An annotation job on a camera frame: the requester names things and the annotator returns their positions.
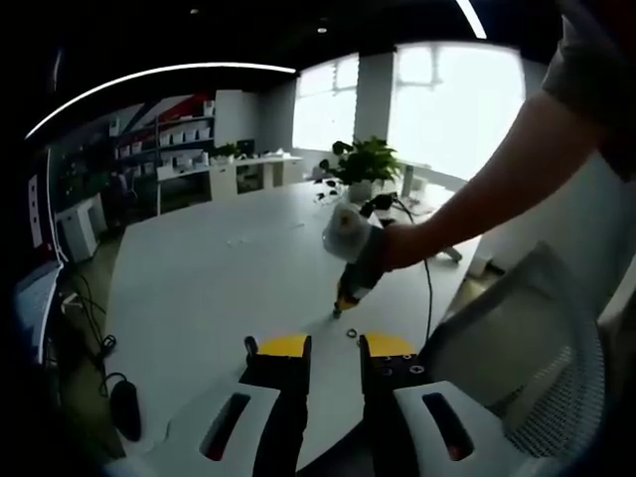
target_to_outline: computer mouse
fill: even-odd
[[[130,381],[120,381],[110,392],[110,416],[126,439],[136,442],[141,438],[137,387]]]

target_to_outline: chair backrest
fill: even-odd
[[[498,415],[518,449],[559,466],[588,447],[601,421],[593,307],[544,244],[442,323],[420,357],[434,381],[454,383]]]

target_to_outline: gray sleeve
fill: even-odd
[[[567,19],[543,88],[576,113],[611,130],[634,123],[634,67],[586,41]]]

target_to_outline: potted plant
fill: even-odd
[[[329,160],[324,159],[319,167],[347,186],[350,202],[371,199],[374,183],[379,181],[383,185],[385,181],[392,181],[399,171],[395,150],[387,146],[387,141],[376,136],[367,141],[354,139],[352,144],[334,142],[332,151],[338,156],[338,165],[331,167]]]

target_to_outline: white pot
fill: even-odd
[[[354,182],[347,189],[349,202],[361,204],[371,199],[373,194],[373,183],[371,181]]]

